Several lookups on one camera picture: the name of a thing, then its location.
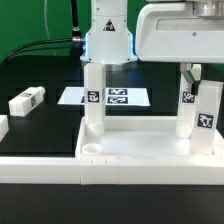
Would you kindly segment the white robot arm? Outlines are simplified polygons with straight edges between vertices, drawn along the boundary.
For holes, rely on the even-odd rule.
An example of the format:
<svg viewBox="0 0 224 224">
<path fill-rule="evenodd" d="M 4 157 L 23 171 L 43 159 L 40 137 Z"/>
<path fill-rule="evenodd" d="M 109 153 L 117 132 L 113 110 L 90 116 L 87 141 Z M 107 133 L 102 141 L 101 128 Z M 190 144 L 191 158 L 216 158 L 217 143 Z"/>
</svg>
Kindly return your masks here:
<svg viewBox="0 0 224 224">
<path fill-rule="evenodd" d="M 224 0 L 146 0 L 136 32 L 127 28 L 128 0 L 91 0 L 86 62 L 121 65 L 137 59 L 177 62 L 196 94 L 195 63 L 224 64 Z"/>
</svg>

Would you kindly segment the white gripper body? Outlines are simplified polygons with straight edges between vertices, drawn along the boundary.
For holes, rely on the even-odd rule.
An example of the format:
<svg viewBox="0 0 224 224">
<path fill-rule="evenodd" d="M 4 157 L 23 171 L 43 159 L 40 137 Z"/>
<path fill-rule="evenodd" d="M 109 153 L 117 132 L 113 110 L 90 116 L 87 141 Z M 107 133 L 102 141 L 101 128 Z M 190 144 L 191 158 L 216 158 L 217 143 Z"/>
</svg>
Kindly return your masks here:
<svg viewBox="0 0 224 224">
<path fill-rule="evenodd" d="M 136 25 L 142 61 L 224 63 L 224 0 L 152 2 Z"/>
</svg>

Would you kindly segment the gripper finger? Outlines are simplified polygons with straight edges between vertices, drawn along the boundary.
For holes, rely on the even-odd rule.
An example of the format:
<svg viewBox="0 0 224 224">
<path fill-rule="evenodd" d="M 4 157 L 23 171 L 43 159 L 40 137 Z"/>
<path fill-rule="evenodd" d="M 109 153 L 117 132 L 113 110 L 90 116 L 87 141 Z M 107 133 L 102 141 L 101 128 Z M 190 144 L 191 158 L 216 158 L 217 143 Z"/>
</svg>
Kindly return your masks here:
<svg viewBox="0 0 224 224">
<path fill-rule="evenodd" d="M 180 64 L 180 72 L 187 82 L 187 91 L 191 95 L 197 96 L 200 82 L 194 78 L 193 73 L 191 72 L 192 68 L 193 65 L 191 63 Z"/>
</svg>

